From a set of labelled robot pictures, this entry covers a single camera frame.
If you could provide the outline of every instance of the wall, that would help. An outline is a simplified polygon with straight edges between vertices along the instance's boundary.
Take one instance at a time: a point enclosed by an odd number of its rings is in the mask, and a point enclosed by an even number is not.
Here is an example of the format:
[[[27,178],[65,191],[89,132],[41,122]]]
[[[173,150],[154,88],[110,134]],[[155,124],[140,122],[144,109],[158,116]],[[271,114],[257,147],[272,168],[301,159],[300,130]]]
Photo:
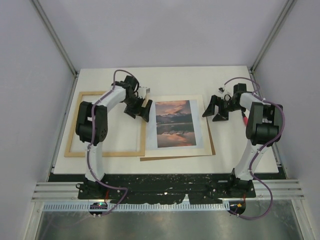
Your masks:
[[[72,75],[27,0],[0,1],[0,235],[21,239]]]
[[[251,66],[286,0],[40,0],[74,66]]]
[[[263,95],[283,105],[279,142],[289,176],[298,178],[320,227],[320,1],[297,1],[256,72]]]

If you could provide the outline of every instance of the cloudy sky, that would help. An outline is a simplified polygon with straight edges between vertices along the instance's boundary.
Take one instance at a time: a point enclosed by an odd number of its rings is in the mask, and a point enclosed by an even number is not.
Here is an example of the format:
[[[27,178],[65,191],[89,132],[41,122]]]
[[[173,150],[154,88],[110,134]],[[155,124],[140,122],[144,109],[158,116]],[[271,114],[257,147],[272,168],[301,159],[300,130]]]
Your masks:
[[[190,101],[161,101],[155,103],[156,115],[191,114]]]

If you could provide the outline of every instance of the landscape photo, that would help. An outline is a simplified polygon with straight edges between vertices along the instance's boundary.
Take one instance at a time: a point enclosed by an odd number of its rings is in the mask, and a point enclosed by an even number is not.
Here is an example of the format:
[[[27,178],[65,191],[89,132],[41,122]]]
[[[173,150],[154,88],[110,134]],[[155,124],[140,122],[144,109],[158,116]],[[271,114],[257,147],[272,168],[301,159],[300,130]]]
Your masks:
[[[189,100],[156,102],[155,114],[158,148],[197,145]]]

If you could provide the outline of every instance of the gray floor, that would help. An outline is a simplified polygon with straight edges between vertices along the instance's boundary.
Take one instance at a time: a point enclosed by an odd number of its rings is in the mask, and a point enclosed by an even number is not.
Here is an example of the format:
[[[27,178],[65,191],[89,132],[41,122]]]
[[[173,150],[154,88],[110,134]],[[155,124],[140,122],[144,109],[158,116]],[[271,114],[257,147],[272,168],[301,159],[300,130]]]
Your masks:
[[[244,215],[257,216],[268,206],[268,201],[248,201]],[[303,239],[289,200],[275,201],[267,216],[251,221],[226,211],[114,212],[84,219],[86,216],[85,212],[44,212],[36,240]]]

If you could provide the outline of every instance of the table top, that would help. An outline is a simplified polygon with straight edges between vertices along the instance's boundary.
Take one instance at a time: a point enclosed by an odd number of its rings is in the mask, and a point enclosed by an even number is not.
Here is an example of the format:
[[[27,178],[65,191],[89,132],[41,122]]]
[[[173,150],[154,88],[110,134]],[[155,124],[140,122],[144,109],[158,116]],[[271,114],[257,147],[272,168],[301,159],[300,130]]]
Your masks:
[[[68,134],[72,124],[79,92],[106,91],[113,81],[117,68],[82,69],[73,95],[68,119],[64,129],[59,153],[54,166],[55,174],[85,174],[84,157],[64,157]],[[152,96],[163,95],[202,95],[204,105],[208,106],[211,96],[218,93],[227,80],[234,77],[249,78],[246,66],[205,66],[205,67],[133,67],[122,68],[132,73],[144,87],[150,88]],[[122,81],[126,74],[119,72],[117,81]],[[249,91],[253,86],[246,80],[234,80],[226,86],[233,92],[237,83],[246,83]],[[105,157],[103,168],[107,174],[220,174],[231,173],[239,163],[245,150],[247,139],[245,126],[240,111],[230,112],[229,120],[212,122],[208,118],[216,155],[183,157],[140,161],[139,157]],[[278,168],[272,149],[263,155],[256,173],[277,173]]]

